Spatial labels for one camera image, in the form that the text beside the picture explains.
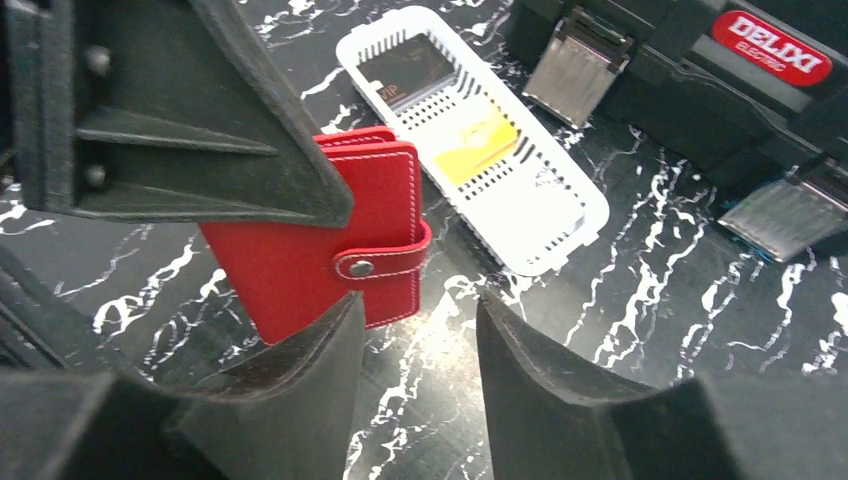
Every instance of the red label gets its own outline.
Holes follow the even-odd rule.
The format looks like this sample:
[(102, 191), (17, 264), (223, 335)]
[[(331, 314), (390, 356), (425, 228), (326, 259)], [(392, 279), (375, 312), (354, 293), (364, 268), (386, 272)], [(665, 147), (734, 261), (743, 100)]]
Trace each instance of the red label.
[(745, 60), (796, 87), (821, 82), (833, 70), (827, 55), (741, 10), (722, 14), (713, 38)]

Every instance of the white plastic basket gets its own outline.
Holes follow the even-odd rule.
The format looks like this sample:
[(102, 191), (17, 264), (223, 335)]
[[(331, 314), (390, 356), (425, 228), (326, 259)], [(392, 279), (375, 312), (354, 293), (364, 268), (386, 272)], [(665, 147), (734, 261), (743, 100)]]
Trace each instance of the white plastic basket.
[[(395, 113), (358, 66), (420, 33), (453, 62), (456, 80)], [(540, 275), (560, 268), (576, 248), (598, 238), (609, 218), (606, 198), (436, 12), (420, 6), (386, 12), (380, 20), (354, 28), (339, 42), (336, 56), (383, 121), (399, 138), (416, 145), (427, 174), (507, 269)], [(432, 142), (423, 141), (423, 131), (425, 126), (432, 130), (429, 122), (476, 95), (484, 95), (500, 110), (519, 139), (512, 155), (457, 187), (433, 161), (428, 147)]]

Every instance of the red wallet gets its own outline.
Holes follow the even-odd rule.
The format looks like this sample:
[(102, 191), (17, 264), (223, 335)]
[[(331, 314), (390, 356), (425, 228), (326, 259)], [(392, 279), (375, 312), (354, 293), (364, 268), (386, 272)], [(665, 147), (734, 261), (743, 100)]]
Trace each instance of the red wallet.
[(347, 227), (203, 223), (200, 229), (268, 344), (298, 332), (345, 293), (365, 297), (368, 327), (415, 314), (432, 237), (421, 219), (418, 153), (387, 127), (315, 140), (353, 193)]

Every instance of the black marble surface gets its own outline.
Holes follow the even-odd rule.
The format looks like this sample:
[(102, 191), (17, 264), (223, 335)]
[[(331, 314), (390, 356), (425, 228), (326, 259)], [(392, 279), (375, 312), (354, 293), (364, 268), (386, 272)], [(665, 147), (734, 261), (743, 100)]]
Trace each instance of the black marble surface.
[[(378, 123), (338, 66), (335, 44), (353, 26), (411, 2), (239, 3), (326, 132)], [(437, 10), (507, 84), (522, 86), (526, 72), (502, 47), (509, 1), (416, 3)], [(602, 117), (579, 133), (542, 117), (607, 196), (609, 223), (559, 271), (491, 272), (425, 182), (435, 239), (422, 310), (367, 334), (346, 478), (491, 477), (473, 320), (485, 286), (547, 335), (652, 385), (712, 371), (848, 368), (840, 268), (848, 259), (808, 252), (768, 264), (712, 222), (716, 191), (686, 160)], [(262, 348), (194, 225), (41, 214), (24, 209), (13, 187), (0, 198), (0, 242), (90, 319), (41, 326), (77, 367), (86, 366), (84, 356), (62, 342), (65, 328), (90, 332), (164, 384), (190, 384)]]

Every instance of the wallet snap button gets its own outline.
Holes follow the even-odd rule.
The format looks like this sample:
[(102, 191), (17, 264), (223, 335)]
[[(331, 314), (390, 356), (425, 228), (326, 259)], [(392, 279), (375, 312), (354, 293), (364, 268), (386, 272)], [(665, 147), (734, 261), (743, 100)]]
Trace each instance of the wallet snap button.
[(350, 274), (354, 277), (365, 277), (371, 275), (374, 271), (374, 264), (365, 260), (360, 260), (350, 266)]

